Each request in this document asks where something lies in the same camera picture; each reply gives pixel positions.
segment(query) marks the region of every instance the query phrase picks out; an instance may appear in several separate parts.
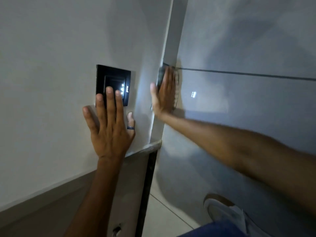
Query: pinky finger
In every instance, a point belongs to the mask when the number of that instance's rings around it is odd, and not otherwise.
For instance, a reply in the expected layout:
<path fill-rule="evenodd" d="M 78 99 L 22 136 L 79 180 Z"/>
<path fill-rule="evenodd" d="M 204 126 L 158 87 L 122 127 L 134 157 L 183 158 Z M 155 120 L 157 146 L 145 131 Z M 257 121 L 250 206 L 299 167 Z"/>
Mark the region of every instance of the pinky finger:
<path fill-rule="evenodd" d="M 82 109 L 82 112 L 83 112 L 83 116 L 87 122 L 87 125 L 90 129 L 90 132 L 91 132 L 91 135 L 97 135 L 98 134 L 98 129 L 97 129 L 97 126 L 93 120 L 93 117 L 91 115 L 91 112 L 89 111 L 89 108 L 88 107 L 83 107 Z"/>
<path fill-rule="evenodd" d="M 127 115 L 127 128 L 133 128 L 132 129 L 127 129 L 127 133 L 131 138 L 131 141 L 133 141 L 134 137 L 135 137 L 135 120 L 133 119 L 133 113 L 130 112 Z"/>

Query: hand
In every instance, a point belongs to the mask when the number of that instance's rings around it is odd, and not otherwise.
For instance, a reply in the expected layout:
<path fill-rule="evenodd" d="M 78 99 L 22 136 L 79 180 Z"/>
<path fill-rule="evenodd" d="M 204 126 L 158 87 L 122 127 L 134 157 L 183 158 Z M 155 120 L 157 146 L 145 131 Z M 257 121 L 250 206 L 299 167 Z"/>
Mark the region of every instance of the hand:
<path fill-rule="evenodd" d="M 106 106 L 104 107 L 103 95 L 97 94 L 96 110 L 100 122 L 100 129 L 93 121 L 88 107 L 84 107 L 83 115 L 91 132 L 91 141 L 95 152 L 99 156 L 99 162 L 110 161 L 121 164 L 125 154 L 130 147 L 135 130 L 127 130 L 123 117 L 123 102 L 120 91 L 115 92 L 116 110 L 114 104 L 113 88 L 106 88 Z M 128 126 L 135 127 L 132 112 L 127 115 Z"/>
<path fill-rule="evenodd" d="M 175 91 L 175 73 L 171 67 L 167 67 L 158 93 L 156 85 L 150 84 L 153 110 L 158 118 L 161 118 L 163 114 L 171 113 L 174 106 Z"/>

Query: grout line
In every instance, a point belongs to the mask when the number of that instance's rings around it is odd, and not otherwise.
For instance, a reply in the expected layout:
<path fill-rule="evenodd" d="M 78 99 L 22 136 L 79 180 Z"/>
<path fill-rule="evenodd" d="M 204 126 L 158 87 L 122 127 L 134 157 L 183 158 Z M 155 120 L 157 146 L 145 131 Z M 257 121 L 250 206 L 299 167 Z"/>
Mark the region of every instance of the grout line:
<path fill-rule="evenodd" d="M 157 201 L 159 201 L 164 207 L 166 207 L 168 210 L 170 210 L 172 213 L 174 213 L 171 209 L 169 209 L 164 203 L 162 203 L 159 199 L 157 199 L 155 196 L 150 194 L 152 197 L 154 197 Z M 188 226 L 190 226 L 192 229 L 194 229 L 191 225 L 189 225 L 187 222 L 185 222 L 180 216 L 178 216 L 176 213 L 174 213 L 180 220 L 182 220 L 184 223 L 186 223 Z"/>
<path fill-rule="evenodd" d="M 213 72 L 213 73 L 234 74 L 234 75 L 250 75 L 250 76 L 260 76 L 260 77 L 279 78 L 279 79 L 316 81 L 316 79 L 308 78 L 308 77 L 295 77 L 295 76 L 285 76 L 285 75 L 266 75 L 266 74 L 255 74 L 255 73 L 244 73 L 244 72 L 233 72 L 233 71 L 192 69 L 192 68 L 183 68 L 183 67 L 177 67 L 177 69 L 189 70 L 189 71 L 204 71 L 204 72 Z"/>

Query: sneaker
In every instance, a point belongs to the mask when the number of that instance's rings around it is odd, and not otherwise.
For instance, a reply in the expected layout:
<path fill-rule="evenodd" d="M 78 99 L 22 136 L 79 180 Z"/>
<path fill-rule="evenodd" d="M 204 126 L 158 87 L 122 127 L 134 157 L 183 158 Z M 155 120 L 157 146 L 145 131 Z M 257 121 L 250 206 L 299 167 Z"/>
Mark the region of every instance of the sneaker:
<path fill-rule="evenodd" d="M 212 221 L 230 220 L 248 236 L 272 237 L 260 229 L 242 209 L 223 196 L 208 194 L 204 199 L 204 208 Z"/>

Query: person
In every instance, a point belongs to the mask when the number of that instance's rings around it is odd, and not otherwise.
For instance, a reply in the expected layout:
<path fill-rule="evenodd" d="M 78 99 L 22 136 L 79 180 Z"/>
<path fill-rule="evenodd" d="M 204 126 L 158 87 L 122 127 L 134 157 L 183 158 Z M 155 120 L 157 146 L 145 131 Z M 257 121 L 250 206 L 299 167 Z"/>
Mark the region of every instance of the person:
<path fill-rule="evenodd" d="M 176 117 L 172 114 L 175 75 L 166 68 L 159 92 L 150 86 L 155 115 L 165 124 L 189 138 L 228 167 L 262 181 L 316 215 L 316 159 L 277 140 L 252 131 L 214 123 Z M 83 115 L 99 160 L 90 190 L 85 196 L 65 236 L 106 236 L 113 196 L 124 156 L 135 137 L 135 120 L 123 118 L 119 91 L 106 88 L 106 106 L 96 95 L 98 128 L 88 107 Z M 239 207 L 224 197 L 209 194 L 204 206 L 214 221 L 183 236 L 269 236 L 253 223 Z"/>

